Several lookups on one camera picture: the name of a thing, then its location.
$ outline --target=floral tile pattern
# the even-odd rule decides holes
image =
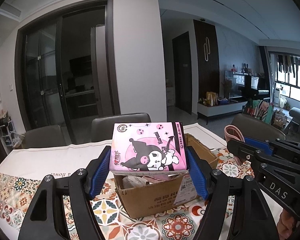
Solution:
[[[217,168],[232,177],[252,175],[250,163],[238,166],[227,149],[214,149]],[[29,204],[41,181],[0,173],[0,217],[20,230]],[[79,240],[69,196],[64,210],[71,240]],[[148,217],[129,217],[115,192],[114,179],[107,179],[101,194],[90,202],[101,231],[108,240],[191,240],[206,209],[207,201],[198,198],[171,210]],[[233,212],[234,196],[229,196],[226,217]]]

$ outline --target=marble wall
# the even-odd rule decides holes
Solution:
[[[233,64],[239,72],[243,68],[243,63],[247,63],[254,73],[259,73],[262,66],[260,68],[258,44],[223,26],[216,25],[216,33],[219,50],[220,95],[223,95],[222,82],[225,78],[225,70],[230,70]]]

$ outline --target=doorway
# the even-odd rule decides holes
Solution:
[[[172,40],[176,107],[192,112],[192,67],[189,32]]]
[[[120,114],[112,4],[69,5],[18,30],[16,92],[26,130],[58,124],[67,144],[88,143],[93,119]]]

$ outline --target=ceiling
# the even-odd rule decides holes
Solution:
[[[0,14],[0,46],[18,23],[41,8],[61,0],[5,0],[19,16]],[[252,41],[268,45],[279,41],[300,43],[300,11],[292,0],[159,0],[161,13],[166,9],[179,13],[165,14],[162,26],[174,17],[205,18],[226,26]]]

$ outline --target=black door frame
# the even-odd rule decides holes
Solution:
[[[61,28],[62,28],[62,17],[70,13],[79,13],[82,10],[89,10],[97,7],[105,7],[105,25],[106,25],[106,58],[107,67],[109,73],[109,85],[110,85],[110,96],[113,105],[114,114],[120,114],[120,104],[118,96],[117,78],[115,71],[114,61],[114,38],[113,38],[113,0],[84,0],[77,3],[69,4],[61,8],[55,9],[47,14],[44,14],[28,24],[24,25],[18,30],[16,47],[15,47],[15,83],[16,93],[18,99],[18,106],[20,109],[22,121],[26,131],[31,130],[31,123],[29,120],[29,109],[28,98],[26,94],[26,84],[24,82],[24,70],[25,70],[25,59],[24,52],[26,47],[26,34],[31,31],[37,30],[40,27],[44,27],[50,22],[58,22],[57,24],[57,36],[56,36],[56,69],[58,83],[61,84],[59,87],[59,97],[64,111],[64,118],[67,127],[71,127],[70,118],[66,109],[66,103],[64,100],[64,90],[61,76]],[[71,140],[74,139],[74,134],[69,135]]]
[[[178,42],[178,40],[182,39],[184,36],[186,36],[188,39],[189,39],[189,57],[190,57],[190,68],[191,68],[191,87],[190,87],[190,91],[191,91],[191,103],[190,103],[190,107],[191,107],[191,110],[190,110],[190,113],[192,113],[192,61],[191,61],[191,47],[190,47],[190,36],[189,36],[189,31],[188,32],[185,32],[175,38],[172,39],[172,53],[173,53],[173,66],[174,66],[174,90],[175,90],[175,105],[177,107],[177,91],[178,91],[178,94],[180,94],[179,92],[179,88],[177,88],[176,86],[176,80],[180,80],[181,77],[180,77],[180,73],[178,71],[178,66],[177,66],[177,59],[178,59],[178,55],[177,55],[177,51],[173,48],[175,48],[175,43]]]

